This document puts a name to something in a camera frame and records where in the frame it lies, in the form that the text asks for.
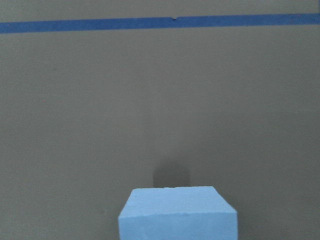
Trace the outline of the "light blue foam block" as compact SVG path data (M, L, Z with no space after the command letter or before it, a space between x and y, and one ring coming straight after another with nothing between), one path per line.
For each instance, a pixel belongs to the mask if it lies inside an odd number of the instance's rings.
M212 186L136 188L118 217L121 240L237 240L238 213Z

